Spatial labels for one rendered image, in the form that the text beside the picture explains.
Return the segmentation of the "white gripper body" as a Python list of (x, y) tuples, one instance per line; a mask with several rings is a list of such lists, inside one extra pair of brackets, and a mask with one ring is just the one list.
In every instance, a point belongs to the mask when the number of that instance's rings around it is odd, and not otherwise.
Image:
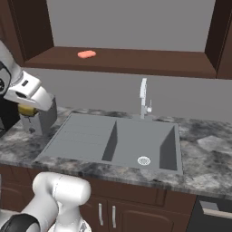
[(30, 105), (38, 110), (48, 111), (53, 104), (53, 96), (40, 86), (30, 99)]

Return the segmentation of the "yellow sponge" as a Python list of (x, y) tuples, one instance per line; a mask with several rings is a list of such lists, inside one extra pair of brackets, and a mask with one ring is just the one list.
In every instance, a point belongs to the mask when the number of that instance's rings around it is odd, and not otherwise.
[(37, 109), (31, 106), (19, 104), (18, 111), (24, 116), (33, 117), (37, 113)]

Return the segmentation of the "grey double sink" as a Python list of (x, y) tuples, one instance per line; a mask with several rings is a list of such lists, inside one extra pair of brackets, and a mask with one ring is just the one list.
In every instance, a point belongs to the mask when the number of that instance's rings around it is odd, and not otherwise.
[(183, 173), (177, 123), (71, 113), (37, 157)]

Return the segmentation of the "dark brown cabinet door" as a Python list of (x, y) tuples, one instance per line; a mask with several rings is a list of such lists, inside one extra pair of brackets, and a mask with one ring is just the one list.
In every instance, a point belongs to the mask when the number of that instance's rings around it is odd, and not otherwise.
[(228, 0), (228, 2), (230, 6), (230, 15), (223, 42), (223, 49), (220, 54), (220, 61), (217, 66), (217, 78), (224, 80), (232, 80), (232, 0)]
[(16, 62), (24, 64), (24, 57), (18, 42), (14, 20), (8, 0), (0, 0), (0, 39), (12, 53)]

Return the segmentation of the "black countertop appliance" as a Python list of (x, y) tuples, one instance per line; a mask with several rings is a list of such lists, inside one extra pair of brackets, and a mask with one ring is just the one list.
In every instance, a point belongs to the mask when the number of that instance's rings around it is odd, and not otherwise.
[(0, 138), (19, 120), (18, 105), (4, 98), (0, 99)]

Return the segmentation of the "brown cupboard door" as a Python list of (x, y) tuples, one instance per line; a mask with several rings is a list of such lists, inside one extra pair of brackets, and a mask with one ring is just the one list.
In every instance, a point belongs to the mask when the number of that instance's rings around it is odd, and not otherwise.
[(0, 164), (1, 207), (21, 211), (32, 199), (32, 180), (27, 168)]
[[(102, 204), (103, 226), (100, 225), (98, 204)], [(90, 199), (80, 206), (82, 217), (90, 225), (92, 232), (109, 232), (108, 205), (105, 198), (91, 195)]]
[[(112, 206), (116, 206), (116, 228), (112, 227)], [(108, 201), (111, 232), (186, 232), (190, 215), (138, 204)]]

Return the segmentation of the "silver tap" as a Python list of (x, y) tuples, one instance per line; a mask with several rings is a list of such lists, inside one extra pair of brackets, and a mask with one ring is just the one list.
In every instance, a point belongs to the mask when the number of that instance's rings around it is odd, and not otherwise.
[(140, 85), (140, 117), (145, 118), (145, 115), (149, 112), (152, 112), (152, 106), (146, 105), (146, 96), (147, 96), (147, 79), (143, 78)]

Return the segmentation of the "brown drawer front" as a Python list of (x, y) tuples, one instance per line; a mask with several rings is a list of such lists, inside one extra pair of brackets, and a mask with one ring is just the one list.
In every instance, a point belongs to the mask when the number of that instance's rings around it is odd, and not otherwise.
[(118, 198), (159, 207), (164, 206), (167, 202), (192, 206), (196, 200), (195, 195), (161, 188), (147, 188), (102, 179), (87, 178), (87, 180), (91, 183), (92, 193), (103, 197)]

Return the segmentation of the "black dishwasher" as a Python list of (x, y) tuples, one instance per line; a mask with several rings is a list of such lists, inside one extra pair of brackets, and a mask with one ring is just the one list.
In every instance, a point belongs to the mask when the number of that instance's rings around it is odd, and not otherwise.
[(197, 196), (186, 232), (232, 232), (232, 219), (205, 215), (199, 201), (216, 203), (219, 210), (232, 213), (232, 200)]

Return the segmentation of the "dark brown open wall cabinet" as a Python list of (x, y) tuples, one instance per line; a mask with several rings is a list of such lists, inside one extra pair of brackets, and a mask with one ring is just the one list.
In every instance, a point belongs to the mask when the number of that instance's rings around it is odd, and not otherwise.
[(53, 44), (46, 0), (8, 0), (25, 67), (104, 73), (133, 73), (216, 79), (227, 30), (228, 0), (216, 0), (203, 52), (168, 52), (98, 48), (80, 59), (80, 47)]

